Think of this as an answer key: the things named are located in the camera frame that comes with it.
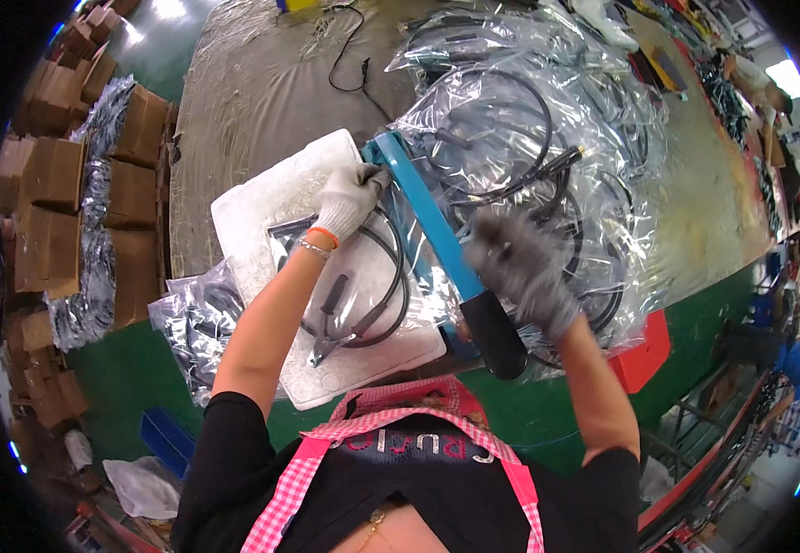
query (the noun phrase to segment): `blue shirt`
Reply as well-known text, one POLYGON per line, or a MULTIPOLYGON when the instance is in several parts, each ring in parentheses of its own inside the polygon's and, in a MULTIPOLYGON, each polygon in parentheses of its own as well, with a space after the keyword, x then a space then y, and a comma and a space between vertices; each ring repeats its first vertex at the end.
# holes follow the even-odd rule
POLYGON ((800 341, 795 343, 790 351, 786 344, 782 344, 774 370, 787 375, 794 387, 794 401, 800 401, 800 341))

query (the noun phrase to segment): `silver bangle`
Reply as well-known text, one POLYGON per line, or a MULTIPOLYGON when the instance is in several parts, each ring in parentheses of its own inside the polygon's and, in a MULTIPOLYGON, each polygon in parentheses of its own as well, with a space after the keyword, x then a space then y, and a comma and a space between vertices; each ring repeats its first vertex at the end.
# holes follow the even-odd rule
POLYGON ((313 252, 316 252, 317 255, 319 255, 323 259, 329 259, 329 256, 332 255, 332 253, 330 251, 326 251, 323 248, 317 248, 317 246, 315 246, 314 244, 310 243, 305 238, 302 238, 301 240, 299 240, 298 241, 298 245, 302 246, 305 249, 309 249, 309 250, 311 250, 313 252))

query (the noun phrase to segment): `glove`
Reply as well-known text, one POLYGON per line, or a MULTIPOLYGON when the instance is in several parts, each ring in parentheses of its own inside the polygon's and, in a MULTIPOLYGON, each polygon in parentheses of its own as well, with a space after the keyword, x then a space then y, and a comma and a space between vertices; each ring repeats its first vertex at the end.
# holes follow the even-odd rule
POLYGON ((540 232, 524 213, 479 214, 464 256, 483 285, 516 304, 516 318, 559 343, 581 306, 563 283, 559 242, 540 232))
POLYGON ((324 231, 338 248, 366 222, 390 181, 387 169, 369 163, 342 167, 333 172, 326 186, 317 194, 320 215, 311 229, 324 231))

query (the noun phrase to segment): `white plastic bag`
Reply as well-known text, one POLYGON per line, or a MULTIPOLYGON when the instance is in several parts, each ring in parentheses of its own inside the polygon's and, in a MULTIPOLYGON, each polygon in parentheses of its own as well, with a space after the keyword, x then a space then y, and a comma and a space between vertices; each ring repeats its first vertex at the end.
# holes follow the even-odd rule
POLYGON ((640 497, 643 501, 656 503, 667 495, 674 485, 671 472, 666 466, 654 458, 646 459, 646 470, 640 478, 640 497))
POLYGON ((65 448, 76 470, 93 463, 93 446, 89 445, 86 435, 73 428, 65 435, 65 448))
POLYGON ((176 517, 179 492, 160 459, 143 457, 131 463, 108 459, 101 464, 127 515, 158 520, 176 517))

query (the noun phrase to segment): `blue sealer arm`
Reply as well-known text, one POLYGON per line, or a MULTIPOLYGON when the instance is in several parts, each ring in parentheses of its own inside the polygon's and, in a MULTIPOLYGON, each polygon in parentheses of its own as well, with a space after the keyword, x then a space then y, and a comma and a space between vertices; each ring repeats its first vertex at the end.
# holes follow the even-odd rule
POLYGON ((366 145, 364 155, 372 163, 384 163, 393 172, 439 263, 460 294, 461 312, 486 367, 501 380, 515 379, 526 370, 526 346, 498 298, 483 287, 477 273, 464 262, 455 233, 399 140, 393 133, 378 135, 366 145))

